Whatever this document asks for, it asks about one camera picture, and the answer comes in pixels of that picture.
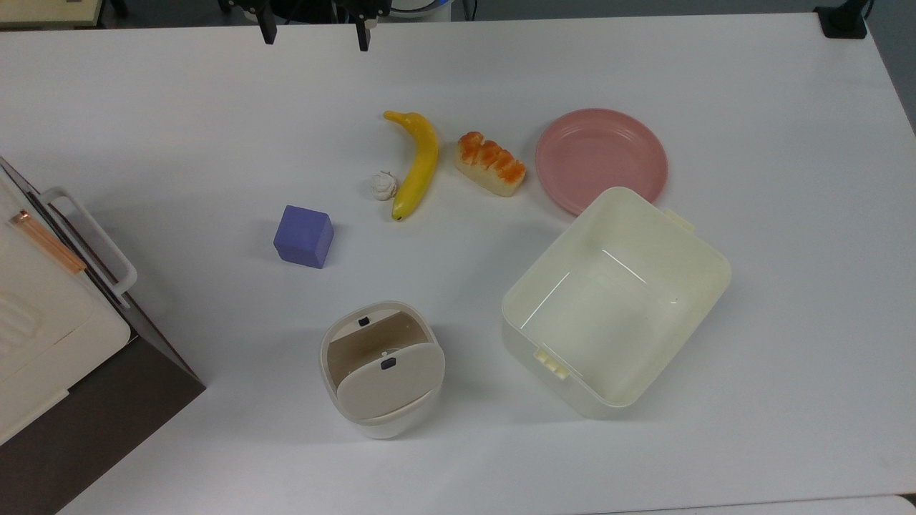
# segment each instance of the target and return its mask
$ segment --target purple cube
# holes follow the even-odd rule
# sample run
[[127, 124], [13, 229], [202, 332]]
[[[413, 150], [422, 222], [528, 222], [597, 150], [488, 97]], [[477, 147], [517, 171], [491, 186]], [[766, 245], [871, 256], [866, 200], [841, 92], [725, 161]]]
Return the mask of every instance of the purple cube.
[[306, 267], [321, 268], [334, 238], [331, 217], [320, 211], [288, 205], [274, 236], [280, 259]]

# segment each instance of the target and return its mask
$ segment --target garlic bulb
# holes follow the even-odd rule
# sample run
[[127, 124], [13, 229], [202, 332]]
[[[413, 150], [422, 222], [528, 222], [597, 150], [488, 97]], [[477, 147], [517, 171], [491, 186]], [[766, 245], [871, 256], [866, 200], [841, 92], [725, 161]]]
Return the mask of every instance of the garlic bulb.
[[380, 171], [372, 177], [372, 196], [386, 201], [398, 191], [398, 180], [387, 171]]

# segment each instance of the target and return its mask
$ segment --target plate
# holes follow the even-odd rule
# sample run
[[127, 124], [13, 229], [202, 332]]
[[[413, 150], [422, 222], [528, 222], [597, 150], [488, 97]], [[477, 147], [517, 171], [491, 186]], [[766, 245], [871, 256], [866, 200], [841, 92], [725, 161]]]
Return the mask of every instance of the plate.
[[575, 215], [615, 186], [653, 203], [668, 179], [659, 139], [637, 119], [609, 109], [557, 118], [540, 136], [535, 164], [547, 194]]

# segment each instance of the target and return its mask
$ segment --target toy banana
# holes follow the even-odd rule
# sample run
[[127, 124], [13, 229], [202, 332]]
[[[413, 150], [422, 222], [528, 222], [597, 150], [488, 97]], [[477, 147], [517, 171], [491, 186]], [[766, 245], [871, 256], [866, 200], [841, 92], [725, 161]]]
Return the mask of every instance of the toy banana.
[[396, 113], [386, 111], [385, 119], [403, 126], [417, 142], [417, 154], [407, 178], [401, 183], [391, 207], [391, 218], [403, 220], [420, 204], [426, 189], [430, 187], [432, 174], [436, 171], [439, 160], [439, 139], [432, 124], [422, 115], [416, 113]]

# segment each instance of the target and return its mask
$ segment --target container handle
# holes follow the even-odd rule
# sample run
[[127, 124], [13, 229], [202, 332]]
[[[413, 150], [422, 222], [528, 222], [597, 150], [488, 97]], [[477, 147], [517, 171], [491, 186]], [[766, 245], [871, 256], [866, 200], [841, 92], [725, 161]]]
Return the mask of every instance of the container handle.
[[[130, 289], [131, 286], [134, 286], [134, 283], [136, 282], [136, 268], [134, 268], [134, 265], [127, 260], [127, 257], [123, 252], [121, 252], [121, 249], [115, 245], [115, 242], [112, 241], [112, 238], [105, 233], [104, 229], [102, 229], [102, 226], [95, 221], [95, 218], [91, 214], [89, 214], [85, 206], [83, 206], [80, 201], [73, 198], [73, 196], [70, 195], [70, 192], [68, 192], [66, 188], [63, 188], [62, 186], [55, 186], [41, 193], [38, 196], [38, 199], [42, 203], [50, 206], [52, 202], [58, 200], [60, 197], [65, 197], [73, 204], [73, 207], [75, 207], [76, 210], [79, 211], [80, 214], [86, 219], [86, 221], [89, 222], [90, 227], [96, 233], [98, 233], [98, 236], [101, 237], [102, 241], [111, 248], [114, 256], [124, 266], [126, 271], [124, 278], [117, 281], [115, 284], [107, 284], [115, 295], [123, 295], [127, 292], [127, 290]], [[108, 283], [108, 279], [104, 276], [104, 274], [99, 275], [102, 280], [105, 281], [105, 283]]]
[[551, 355], [544, 352], [543, 349], [538, 349], [534, 353], [534, 358], [540, 361], [540, 363], [545, 366], [550, 372], [553, 372], [553, 375], [564, 380], [570, 376], [570, 371], [566, 369], [559, 361], [553, 359]]
[[688, 233], [693, 232], [693, 224], [681, 218], [681, 216], [670, 209], [664, 211], [665, 216], [669, 217], [675, 224], [680, 225]]

